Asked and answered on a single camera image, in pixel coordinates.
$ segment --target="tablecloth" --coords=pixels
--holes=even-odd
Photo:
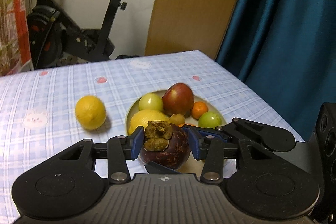
[[[15,179],[28,169],[84,138],[106,142],[126,135],[125,117],[135,100],[154,90],[184,82],[209,101],[227,122],[241,117],[289,130],[290,125],[250,88],[199,51],[88,63],[37,70],[0,78],[0,223],[19,214],[11,199]],[[84,95],[105,104],[108,119],[94,132],[78,124],[74,108]],[[131,176],[145,173],[139,160],[127,162]],[[224,167],[235,172],[234,160]],[[107,177],[106,160],[96,172]]]

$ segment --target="exercise bike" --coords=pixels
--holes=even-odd
[[[72,57],[88,62],[109,60],[115,48],[109,39],[112,23],[118,8],[125,10],[126,6],[121,0],[110,0],[101,28],[81,29],[55,0],[37,0],[27,16],[33,67],[69,65]],[[71,57],[70,63],[60,62],[64,52]]]

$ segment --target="brown wooden cabinet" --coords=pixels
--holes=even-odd
[[[155,0],[145,55],[201,50],[216,58],[236,0]]]

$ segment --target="black speaker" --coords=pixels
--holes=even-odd
[[[322,159],[324,191],[313,215],[319,222],[336,218],[336,104],[323,103],[315,125]]]

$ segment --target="metal pin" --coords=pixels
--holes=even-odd
[[[111,179],[122,182],[127,180],[127,174],[124,172],[115,172],[111,175]]]
[[[203,178],[209,181],[219,180],[220,175],[216,172],[207,172],[203,175]]]

